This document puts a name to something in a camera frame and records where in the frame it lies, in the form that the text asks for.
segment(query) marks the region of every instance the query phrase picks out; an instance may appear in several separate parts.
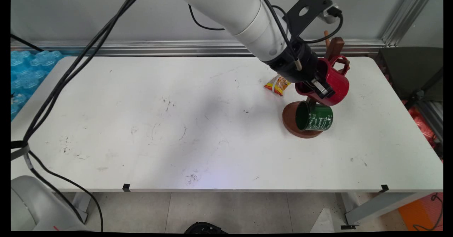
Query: red mug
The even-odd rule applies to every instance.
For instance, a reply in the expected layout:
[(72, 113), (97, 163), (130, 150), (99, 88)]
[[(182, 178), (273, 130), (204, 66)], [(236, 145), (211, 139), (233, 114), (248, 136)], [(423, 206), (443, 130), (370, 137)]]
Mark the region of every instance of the red mug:
[[(344, 68), (340, 71), (333, 68), (335, 63), (338, 61), (344, 63)], [(300, 95), (308, 96), (318, 103), (324, 104), (326, 106), (333, 106), (338, 104), (346, 97), (349, 91), (349, 81), (345, 77), (346, 72), (348, 72), (349, 70), (347, 58), (344, 56), (335, 56), (330, 59), (330, 61), (325, 58), (318, 58), (316, 68), (324, 76), (330, 87), (332, 87), (332, 89), (335, 91), (335, 94), (330, 98), (327, 98), (326, 96), (321, 99), (313, 89), (311, 89), (303, 82), (295, 84), (297, 93)]]

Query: mug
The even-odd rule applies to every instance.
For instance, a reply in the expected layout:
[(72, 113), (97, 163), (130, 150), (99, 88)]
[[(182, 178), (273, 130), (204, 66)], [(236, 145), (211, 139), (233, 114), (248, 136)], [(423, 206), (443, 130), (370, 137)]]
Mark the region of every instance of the mug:
[[(342, 70), (337, 71), (333, 68), (336, 62), (344, 63), (345, 66)], [(308, 96), (318, 103), (333, 106), (342, 101), (349, 91), (349, 81), (345, 77), (346, 72), (349, 70), (349, 61), (344, 56), (335, 56), (330, 61), (325, 58), (318, 58), (317, 61), (318, 72), (326, 79), (327, 83), (335, 91), (335, 94), (327, 98), (319, 98), (314, 90), (303, 82), (294, 84), (296, 91), (300, 95)]]
[(301, 101), (296, 109), (296, 125), (300, 131), (325, 131), (332, 126), (333, 112), (329, 106)]

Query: orange mat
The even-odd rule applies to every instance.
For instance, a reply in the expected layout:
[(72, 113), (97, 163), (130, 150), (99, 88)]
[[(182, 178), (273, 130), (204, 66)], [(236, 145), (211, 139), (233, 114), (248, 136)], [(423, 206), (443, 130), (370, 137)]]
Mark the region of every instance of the orange mat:
[[(414, 225), (431, 229), (436, 223), (439, 218), (441, 203), (437, 199), (431, 201), (432, 195), (425, 196), (398, 209), (409, 231), (417, 231)], [(437, 196), (443, 201), (443, 193), (440, 192)], [(421, 232), (426, 231), (421, 227), (418, 227), (418, 229)], [(443, 232), (443, 216), (434, 231)]]

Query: mug handle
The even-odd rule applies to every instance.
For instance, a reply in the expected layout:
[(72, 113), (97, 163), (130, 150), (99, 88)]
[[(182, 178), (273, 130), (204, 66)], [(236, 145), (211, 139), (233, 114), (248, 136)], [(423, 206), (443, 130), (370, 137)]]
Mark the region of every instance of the mug handle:
[(345, 56), (338, 55), (338, 56), (332, 57), (332, 59), (330, 59), (330, 61), (329, 61), (329, 63), (332, 66), (332, 68), (333, 68), (333, 66), (335, 65), (336, 62), (344, 64), (344, 68), (342, 70), (337, 70), (343, 76), (346, 75), (346, 72), (348, 72), (349, 69), (351, 69), (349, 67), (349, 61), (348, 61), (348, 59)]

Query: white table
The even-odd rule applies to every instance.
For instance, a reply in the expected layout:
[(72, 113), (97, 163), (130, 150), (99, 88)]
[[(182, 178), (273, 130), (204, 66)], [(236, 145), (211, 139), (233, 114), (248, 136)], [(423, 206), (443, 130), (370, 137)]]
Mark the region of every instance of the white table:
[[(11, 140), (22, 139), (74, 59), (55, 66), (11, 123)], [(264, 89), (276, 73), (254, 57), (95, 57), (63, 90), (30, 148), (93, 192), (122, 192), (124, 184), (131, 192), (345, 193), (387, 185), (385, 194), (406, 193), (397, 199), (405, 203), (441, 192), (443, 164), (377, 65), (349, 60), (350, 90), (332, 107), (332, 127), (305, 140), (281, 117), (305, 97), (293, 84), (284, 97)], [(21, 175), (31, 172), (18, 158), (11, 179)], [(44, 176), (61, 191), (79, 191)]]

